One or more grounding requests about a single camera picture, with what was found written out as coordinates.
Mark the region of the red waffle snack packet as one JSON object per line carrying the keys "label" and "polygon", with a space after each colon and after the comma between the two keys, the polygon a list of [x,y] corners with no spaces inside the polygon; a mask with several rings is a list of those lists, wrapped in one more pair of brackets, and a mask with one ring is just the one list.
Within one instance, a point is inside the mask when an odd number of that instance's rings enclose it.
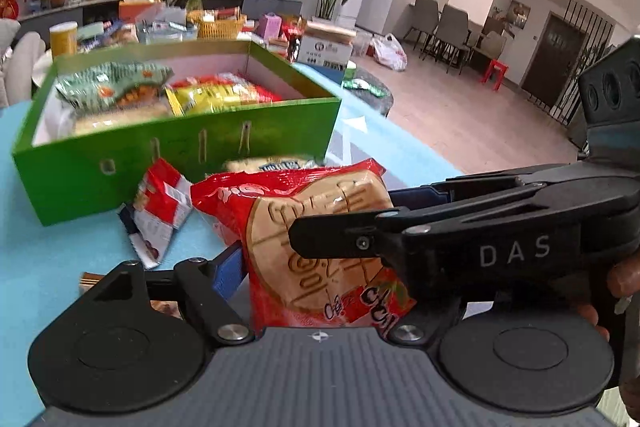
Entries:
{"label": "red waffle snack packet", "polygon": [[346,167],[212,174],[191,188],[194,207],[239,239],[255,329],[374,327],[386,335],[414,301],[373,239],[344,221],[392,207],[373,159]]}

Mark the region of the red white snack packet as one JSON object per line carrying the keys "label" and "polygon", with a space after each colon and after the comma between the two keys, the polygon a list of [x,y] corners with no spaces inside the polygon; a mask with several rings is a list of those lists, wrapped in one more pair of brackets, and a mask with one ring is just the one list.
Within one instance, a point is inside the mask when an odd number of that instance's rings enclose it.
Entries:
{"label": "red white snack packet", "polygon": [[134,201],[118,210],[134,253],[147,270],[157,268],[171,236],[192,210],[191,186],[177,169],[160,158],[146,170]]}

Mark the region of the brown snack under gripper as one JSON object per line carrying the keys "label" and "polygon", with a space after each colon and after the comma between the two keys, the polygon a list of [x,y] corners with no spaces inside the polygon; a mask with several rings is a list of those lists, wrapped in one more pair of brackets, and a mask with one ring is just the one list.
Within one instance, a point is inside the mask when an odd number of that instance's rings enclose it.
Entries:
{"label": "brown snack under gripper", "polygon": [[[102,279],[102,274],[91,272],[82,273],[79,279],[79,295],[84,295],[89,289],[93,288],[93,286],[99,283],[99,281]],[[176,303],[175,301],[151,300],[150,303],[151,307],[155,311],[163,313],[165,315],[169,315],[170,317],[175,317],[179,320],[182,319],[182,315],[178,308],[178,303]]]}

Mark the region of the green wrapped candy packet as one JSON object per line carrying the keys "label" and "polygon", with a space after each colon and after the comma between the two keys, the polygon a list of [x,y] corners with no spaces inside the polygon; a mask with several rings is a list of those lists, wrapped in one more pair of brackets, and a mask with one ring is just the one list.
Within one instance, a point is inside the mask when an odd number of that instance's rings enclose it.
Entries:
{"label": "green wrapped candy packet", "polygon": [[384,89],[381,89],[380,87],[375,86],[374,84],[362,78],[345,79],[342,81],[341,87],[349,91],[367,92],[370,95],[375,96],[375,98],[386,97],[386,91]]}

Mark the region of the green snack box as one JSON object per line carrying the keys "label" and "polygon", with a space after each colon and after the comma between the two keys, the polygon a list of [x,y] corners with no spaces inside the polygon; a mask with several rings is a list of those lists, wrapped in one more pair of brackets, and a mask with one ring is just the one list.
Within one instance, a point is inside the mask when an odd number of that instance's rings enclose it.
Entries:
{"label": "green snack box", "polygon": [[[217,114],[168,116],[54,139],[55,81],[109,62],[162,64],[176,79],[234,72],[276,94],[273,104]],[[245,157],[326,155],[341,101],[292,64],[250,41],[130,44],[54,61],[17,133],[12,156],[43,225],[112,210],[134,196],[158,158],[191,182]]]}

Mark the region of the red plastic stool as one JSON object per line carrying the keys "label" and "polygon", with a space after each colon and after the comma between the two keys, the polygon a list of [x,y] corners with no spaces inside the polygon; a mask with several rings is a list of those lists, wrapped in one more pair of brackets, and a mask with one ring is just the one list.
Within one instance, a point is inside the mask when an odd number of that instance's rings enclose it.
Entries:
{"label": "red plastic stool", "polygon": [[485,70],[485,74],[480,80],[481,83],[488,83],[489,79],[492,76],[495,76],[494,90],[498,91],[503,83],[504,78],[506,78],[506,73],[509,70],[509,66],[501,63],[498,60],[491,60],[487,69]]}

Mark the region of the dark wooden door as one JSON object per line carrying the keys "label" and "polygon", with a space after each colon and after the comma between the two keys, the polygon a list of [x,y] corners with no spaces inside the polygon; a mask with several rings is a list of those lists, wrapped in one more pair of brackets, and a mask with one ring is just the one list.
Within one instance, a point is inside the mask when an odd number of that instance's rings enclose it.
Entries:
{"label": "dark wooden door", "polygon": [[551,13],[521,87],[545,106],[555,106],[582,50],[586,34]]}

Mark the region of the beige snack packet in box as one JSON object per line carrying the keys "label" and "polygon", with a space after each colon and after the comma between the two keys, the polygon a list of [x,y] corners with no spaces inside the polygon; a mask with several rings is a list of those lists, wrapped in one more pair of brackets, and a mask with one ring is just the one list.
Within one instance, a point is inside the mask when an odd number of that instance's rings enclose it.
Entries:
{"label": "beige snack packet in box", "polygon": [[170,115],[171,111],[164,102],[115,109],[111,110],[111,112],[77,118],[73,127],[73,135],[87,135],[120,127],[129,127],[134,124],[145,124]]}

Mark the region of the white plastic bag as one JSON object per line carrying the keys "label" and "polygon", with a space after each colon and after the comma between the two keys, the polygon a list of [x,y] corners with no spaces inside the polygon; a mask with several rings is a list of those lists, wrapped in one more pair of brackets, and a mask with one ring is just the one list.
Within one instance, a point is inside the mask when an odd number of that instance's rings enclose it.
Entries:
{"label": "white plastic bag", "polygon": [[373,57],[381,64],[394,72],[405,72],[408,66],[407,54],[393,34],[374,36],[371,40]]}

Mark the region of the yellow red snack bag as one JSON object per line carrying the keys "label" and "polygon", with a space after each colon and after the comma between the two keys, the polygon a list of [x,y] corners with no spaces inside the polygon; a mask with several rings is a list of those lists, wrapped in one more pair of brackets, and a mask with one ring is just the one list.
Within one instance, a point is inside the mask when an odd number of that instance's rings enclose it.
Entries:
{"label": "yellow red snack bag", "polygon": [[279,95],[232,72],[177,80],[168,83],[165,94],[175,116],[222,113],[244,105],[282,101]]}

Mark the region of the white cardboard box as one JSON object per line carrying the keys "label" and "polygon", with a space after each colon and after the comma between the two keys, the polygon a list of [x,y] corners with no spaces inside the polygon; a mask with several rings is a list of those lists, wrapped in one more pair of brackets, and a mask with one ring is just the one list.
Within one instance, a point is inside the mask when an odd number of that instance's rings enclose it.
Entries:
{"label": "white cardboard box", "polygon": [[332,24],[307,22],[296,62],[344,72],[352,57],[356,31]]}

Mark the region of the green snack bag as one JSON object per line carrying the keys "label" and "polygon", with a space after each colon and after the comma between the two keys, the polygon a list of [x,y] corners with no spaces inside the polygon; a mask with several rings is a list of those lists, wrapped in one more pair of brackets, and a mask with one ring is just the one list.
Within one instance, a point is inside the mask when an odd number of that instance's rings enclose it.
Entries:
{"label": "green snack bag", "polygon": [[170,67],[156,63],[108,62],[58,76],[55,89],[79,113],[103,113],[155,100],[172,75]]}

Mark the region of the grey dining chair middle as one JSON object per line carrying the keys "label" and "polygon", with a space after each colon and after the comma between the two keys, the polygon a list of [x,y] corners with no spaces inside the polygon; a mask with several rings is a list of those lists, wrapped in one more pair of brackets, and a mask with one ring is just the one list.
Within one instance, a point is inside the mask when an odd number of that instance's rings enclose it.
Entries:
{"label": "grey dining chair middle", "polygon": [[432,56],[436,62],[445,62],[447,70],[453,67],[462,72],[469,52],[469,35],[468,13],[446,4],[434,35],[427,38],[421,56]]}

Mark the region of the grey dining chair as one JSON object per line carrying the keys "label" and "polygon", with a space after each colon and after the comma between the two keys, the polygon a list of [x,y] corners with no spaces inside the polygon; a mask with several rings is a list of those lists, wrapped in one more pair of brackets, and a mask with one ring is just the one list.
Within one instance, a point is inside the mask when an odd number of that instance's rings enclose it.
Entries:
{"label": "grey dining chair", "polygon": [[439,22],[439,9],[436,0],[416,0],[411,5],[410,10],[410,26],[404,35],[407,40],[409,35],[416,31],[418,36],[413,46],[417,46],[422,36],[425,40],[422,46],[422,53],[426,52],[428,45],[435,35],[435,30]]}
{"label": "grey dining chair", "polygon": [[469,35],[468,13],[446,4],[434,35],[427,38],[421,56],[432,56],[436,62],[445,62],[447,70],[453,67],[462,72],[469,52]]}

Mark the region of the grey dining chair left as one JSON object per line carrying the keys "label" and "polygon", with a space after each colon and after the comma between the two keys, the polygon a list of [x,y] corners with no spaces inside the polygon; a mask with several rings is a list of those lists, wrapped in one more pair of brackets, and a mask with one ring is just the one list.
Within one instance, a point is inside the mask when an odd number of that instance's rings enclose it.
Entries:
{"label": "grey dining chair left", "polygon": [[417,46],[422,36],[425,40],[422,46],[422,53],[426,52],[428,45],[435,35],[435,30],[439,22],[439,9],[436,0],[416,0],[411,5],[410,10],[410,26],[404,35],[407,40],[409,35],[416,31],[418,36],[413,46]]}

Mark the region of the pink container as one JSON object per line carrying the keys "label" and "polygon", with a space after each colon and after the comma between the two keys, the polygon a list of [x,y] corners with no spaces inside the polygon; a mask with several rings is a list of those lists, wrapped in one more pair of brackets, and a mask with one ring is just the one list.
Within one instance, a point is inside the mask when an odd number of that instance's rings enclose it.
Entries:
{"label": "pink container", "polygon": [[276,13],[262,14],[258,20],[255,34],[262,40],[269,41],[280,36],[282,18]]}

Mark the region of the woven yellow basket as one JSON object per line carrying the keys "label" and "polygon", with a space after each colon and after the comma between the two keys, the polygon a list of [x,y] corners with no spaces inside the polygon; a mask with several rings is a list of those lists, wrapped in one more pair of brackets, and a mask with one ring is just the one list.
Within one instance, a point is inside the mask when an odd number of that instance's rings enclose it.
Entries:
{"label": "woven yellow basket", "polygon": [[186,13],[186,21],[198,28],[198,38],[208,40],[235,40],[242,31],[246,16],[220,20],[213,12],[194,10]]}

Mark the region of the yellow tin can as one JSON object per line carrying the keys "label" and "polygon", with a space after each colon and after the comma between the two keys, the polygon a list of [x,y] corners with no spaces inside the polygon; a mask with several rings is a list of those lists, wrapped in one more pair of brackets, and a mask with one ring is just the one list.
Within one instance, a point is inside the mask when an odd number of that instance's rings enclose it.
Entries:
{"label": "yellow tin can", "polygon": [[50,49],[53,58],[77,53],[78,23],[64,22],[49,28]]}

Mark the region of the orange box on table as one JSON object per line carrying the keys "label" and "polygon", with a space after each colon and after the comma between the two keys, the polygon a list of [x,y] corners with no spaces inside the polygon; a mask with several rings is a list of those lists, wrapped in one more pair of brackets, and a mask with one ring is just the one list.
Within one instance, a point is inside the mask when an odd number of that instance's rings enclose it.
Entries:
{"label": "orange box on table", "polygon": [[160,8],[162,5],[162,0],[120,0],[118,18],[126,24],[134,23],[145,11]]}

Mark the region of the white chair at left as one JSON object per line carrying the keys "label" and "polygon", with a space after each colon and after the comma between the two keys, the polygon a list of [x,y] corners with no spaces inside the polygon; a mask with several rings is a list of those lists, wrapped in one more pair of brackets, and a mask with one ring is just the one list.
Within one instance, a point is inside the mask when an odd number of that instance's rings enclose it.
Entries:
{"label": "white chair at left", "polygon": [[46,44],[35,31],[13,44],[21,24],[17,20],[1,20],[1,78],[0,105],[2,108],[32,98],[32,70],[43,56]]}

